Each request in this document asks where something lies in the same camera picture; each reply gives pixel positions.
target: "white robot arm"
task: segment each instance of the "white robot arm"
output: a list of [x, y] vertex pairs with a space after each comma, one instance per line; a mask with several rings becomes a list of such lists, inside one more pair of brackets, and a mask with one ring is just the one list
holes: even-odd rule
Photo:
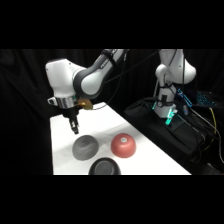
[[54, 97], [48, 103], [59, 106], [78, 134], [79, 98], [94, 99], [100, 95], [104, 82], [129, 49], [106, 49], [88, 69], [66, 59], [50, 61], [46, 71]]
[[184, 58], [183, 49], [162, 49], [160, 58], [161, 65], [156, 70], [160, 92], [154, 110], [160, 118], [169, 118], [171, 111], [176, 112], [176, 88], [172, 84], [190, 83], [196, 76], [196, 69]]

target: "cable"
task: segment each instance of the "cable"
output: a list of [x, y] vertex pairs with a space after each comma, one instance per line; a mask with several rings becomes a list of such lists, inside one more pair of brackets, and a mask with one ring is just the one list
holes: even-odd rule
[[[214, 114], [212, 108], [209, 108], [209, 109], [210, 109], [211, 112], [212, 112], [212, 116], [213, 116], [213, 120], [214, 120], [215, 128], [216, 128], [216, 130], [217, 130], [217, 123], [216, 123], [216, 119], [215, 119], [215, 114]], [[210, 145], [209, 145], [206, 149], [204, 149], [202, 152], [204, 152], [204, 151], [206, 151], [207, 149], [209, 149], [209, 148], [211, 147], [211, 145], [212, 145], [213, 142], [214, 142], [214, 139], [212, 139], [212, 142], [210, 143]]]
[[222, 163], [224, 164], [224, 161], [223, 161], [223, 158], [222, 158], [222, 147], [221, 147], [221, 144], [222, 144], [222, 138], [221, 138], [221, 135], [219, 133], [219, 131], [217, 130], [217, 128], [215, 128], [212, 124], [210, 124], [205, 118], [203, 118], [200, 114], [198, 114], [196, 111], [194, 111], [192, 108], [190, 108], [190, 110], [195, 113], [198, 117], [200, 117], [202, 120], [204, 120], [206, 123], [208, 123], [212, 128], [214, 128], [216, 130], [216, 132], [218, 133], [219, 135], [219, 156], [220, 156], [220, 159], [222, 161]]
[[[126, 56], [127, 56], [127, 54], [126, 54], [125, 57], [124, 57], [124, 64], [123, 64], [122, 72], [124, 72], [124, 69], [125, 69]], [[113, 98], [114, 98], [115, 95], [117, 94], [117, 91], [118, 91], [118, 89], [119, 89], [119, 87], [120, 87], [120, 84], [121, 84], [121, 80], [122, 80], [122, 76], [120, 77], [120, 80], [119, 80], [119, 83], [118, 83], [118, 85], [117, 85], [117, 89], [116, 89], [115, 92], [114, 92], [114, 95], [111, 97], [111, 99], [108, 101], [108, 103], [106, 103], [106, 105], [104, 105], [103, 107], [96, 108], [96, 109], [93, 109], [93, 110], [100, 110], [100, 109], [106, 107], [107, 105], [109, 105], [109, 103], [113, 100]]]
[[119, 78], [119, 77], [121, 77], [121, 76], [123, 76], [123, 75], [125, 75], [125, 74], [127, 74], [128, 72], [130, 72], [130, 71], [133, 70], [134, 68], [138, 67], [140, 64], [142, 64], [143, 62], [147, 61], [149, 58], [153, 57], [154, 55], [156, 55], [156, 54], [159, 53], [160, 51], [161, 51], [161, 49], [159, 49], [159, 50], [156, 51], [155, 53], [151, 54], [149, 57], [147, 57], [147, 58], [144, 59], [143, 61], [139, 62], [137, 65], [133, 66], [132, 68], [130, 68], [130, 69], [127, 70], [126, 72], [122, 72], [120, 75], [118, 75], [118, 76], [116, 76], [116, 77], [114, 77], [114, 78], [108, 80], [107, 82], [104, 83], [104, 85], [107, 84], [107, 83], [109, 83], [109, 82], [112, 82], [113, 80], [115, 80], [115, 79], [117, 79], [117, 78]]
[[171, 66], [171, 64], [172, 64], [172, 62], [173, 62], [173, 59], [174, 59], [174, 57], [176, 56], [176, 53], [177, 53], [177, 49], [176, 49], [175, 52], [174, 52], [173, 58], [172, 58], [172, 60], [171, 60], [171, 62], [170, 62], [170, 64], [169, 64], [169, 66]]
[[184, 94], [184, 81], [185, 81], [184, 79], [185, 79], [185, 55], [183, 52], [183, 94]]

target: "green light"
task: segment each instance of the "green light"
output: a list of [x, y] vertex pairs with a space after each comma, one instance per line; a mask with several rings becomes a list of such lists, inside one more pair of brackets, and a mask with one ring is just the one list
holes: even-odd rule
[[166, 125], [170, 125], [173, 117], [175, 116], [175, 113], [173, 112], [172, 109], [170, 109], [168, 116], [167, 116], [167, 121], [166, 121]]
[[155, 109], [155, 106], [156, 106], [156, 102], [155, 102], [155, 104], [154, 104], [154, 106], [153, 106], [153, 108], [152, 108], [153, 110]]
[[172, 119], [168, 118], [167, 121], [166, 121], [166, 125], [170, 125], [171, 121], [172, 121]]

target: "tabletop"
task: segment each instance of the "tabletop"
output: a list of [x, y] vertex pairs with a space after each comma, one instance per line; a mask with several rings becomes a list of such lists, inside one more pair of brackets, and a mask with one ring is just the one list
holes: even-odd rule
[[[88, 175], [92, 164], [100, 158], [113, 159], [122, 175], [190, 175], [109, 106], [95, 111], [80, 110], [78, 120], [79, 135], [74, 135], [69, 120], [62, 115], [50, 120], [55, 175]], [[131, 158], [118, 158], [111, 151], [113, 138], [121, 133], [131, 135], [136, 142], [137, 151]], [[94, 137], [100, 149], [94, 158], [78, 161], [73, 156], [72, 147], [84, 135]]]

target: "black curtain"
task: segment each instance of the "black curtain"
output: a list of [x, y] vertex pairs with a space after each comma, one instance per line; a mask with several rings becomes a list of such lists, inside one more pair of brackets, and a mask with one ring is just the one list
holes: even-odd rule
[[[49, 106], [53, 96], [45, 65], [48, 61], [67, 58], [83, 67], [91, 66], [103, 49], [1, 49], [0, 115], [3, 174], [52, 174], [49, 118], [60, 111]], [[132, 49], [125, 70], [156, 49]], [[198, 73], [198, 87], [224, 95], [224, 50], [185, 49], [185, 55]], [[141, 98], [153, 95], [159, 55], [152, 57], [122, 78], [121, 86], [110, 106], [123, 115], [124, 109]], [[111, 78], [120, 74], [122, 63]], [[107, 102], [118, 80], [105, 85], [93, 103]]]

